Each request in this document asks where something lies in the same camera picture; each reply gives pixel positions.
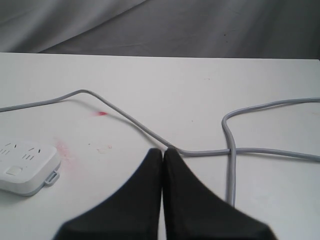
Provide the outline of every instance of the gray cable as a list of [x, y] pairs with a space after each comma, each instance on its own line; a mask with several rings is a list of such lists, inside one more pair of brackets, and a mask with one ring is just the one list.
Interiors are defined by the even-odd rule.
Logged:
[[236, 201], [236, 157], [237, 157], [237, 149], [236, 149], [236, 142], [234, 136], [232, 135], [230, 128], [227, 125], [227, 120], [232, 118], [236, 115], [245, 114], [249, 112], [253, 112], [260, 109], [266, 109], [274, 106], [279, 105], [292, 105], [292, 104], [303, 104], [303, 103], [318, 103], [320, 102], [320, 97], [314, 98], [301, 98], [301, 99], [289, 99], [289, 100], [280, 100], [269, 102], [261, 105], [250, 106], [241, 108], [235, 111], [232, 111], [225, 115], [222, 119], [221, 125], [225, 133], [225, 138], [227, 141], [227, 146], [230, 148], [230, 161], [228, 162], [228, 169], [227, 169], [227, 189], [226, 189], [226, 201], [235, 206]]
[[228, 113], [227, 115], [224, 116], [222, 119], [222, 127], [225, 131], [228, 147], [230, 149], [221, 149], [221, 150], [205, 150], [205, 151], [188, 151], [188, 150], [183, 150], [181, 148], [173, 146], [170, 142], [156, 134], [155, 132], [151, 131], [148, 129], [146, 126], [144, 126], [142, 123], [138, 122], [135, 120], [132, 116], [129, 114], [125, 113], [122, 111], [120, 108], [116, 107], [112, 103], [108, 102], [105, 100], [103, 97], [100, 95], [96, 94], [93, 91], [90, 90], [77, 90], [71, 93], [68, 93], [64, 96], [57, 97], [54, 99], [50, 100], [45, 100], [45, 101], [38, 101], [38, 102], [33, 102], [33, 103], [28, 103], [28, 104], [22, 104], [22, 105], [15, 105], [15, 106], [8, 106], [8, 107], [2, 107], [0, 108], [0, 113], [1, 112], [7, 112], [7, 111], [13, 111], [13, 110], [18, 110], [18, 109], [25, 109], [25, 108], [32, 108], [32, 107], [37, 107], [37, 106], [42, 106], [42, 105], [48, 105], [48, 104], [54, 104], [57, 102], [60, 102], [62, 100], [65, 100], [67, 98], [70, 98], [74, 95], [77, 94], [89, 94], [97, 99], [99, 99], [101, 102], [127, 118], [129, 121], [134, 123], [136, 126], [138, 126], [141, 130], [143, 130], [145, 133], [162, 143], [163, 145], [172, 148], [176, 148], [177, 151], [184, 156], [190, 156], [190, 157], [202, 157], [202, 156], [218, 156], [218, 155], [228, 155], [231, 154], [231, 161], [228, 167], [228, 184], [227, 184], [227, 202], [231, 204], [232, 206], [235, 205], [235, 194], [236, 194], [236, 154], [243, 154], [243, 153], [258, 153], [258, 154], [272, 154], [272, 155], [281, 155], [281, 156], [287, 156], [287, 157], [292, 157], [292, 158], [298, 158], [298, 159], [304, 159], [306, 161], [312, 161], [312, 162], [318, 162], [320, 163], [320, 156], [317, 155], [310, 155], [310, 154], [304, 154], [304, 153], [299, 153], [299, 152], [292, 152], [292, 151], [283, 151], [283, 150], [277, 150], [277, 149], [268, 149], [268, 148], [236, 148], [236, 143], [234, 140], [234, 137], [227, 125], [227, 120], [235, 115], [239, 114], [244, 114], [248, 112], [252, 112], [255, 110], [259, 109], [264, 109], [264, 108], [269, 108], [277, 105], [284, 105], [284, 104], [300, 104], [300, 103], [315, 103], [315, 102], [320, 102], [320, 97], [315, 97], [315, 98], [303, 98], [303, 99], [289, 99], [289, 100], [281, 100], [281, 101], [275, 101], [275, 102], [270, 102], [262, 105], [257, 105], [257, 106], [251, 106], [251, 107], [246, 107], [242, 108], [239, 110], [232, 111]]

